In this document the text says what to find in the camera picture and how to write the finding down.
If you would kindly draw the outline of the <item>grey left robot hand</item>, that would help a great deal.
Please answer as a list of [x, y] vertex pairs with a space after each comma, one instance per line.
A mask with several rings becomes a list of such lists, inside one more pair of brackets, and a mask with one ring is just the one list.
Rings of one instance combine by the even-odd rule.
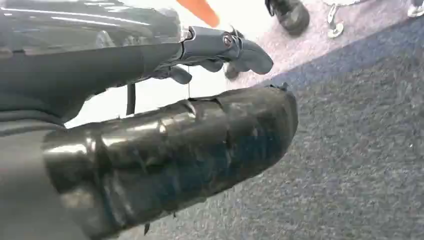
[[184, 66], [264, 75], [270, 56], [225, 30], [187, 25], [161, 0], [0, 3], [0, 237], [105, 240], [261, 174], [299, 123], [286, 84], [179, 100], [67, 128], [84, 103]]

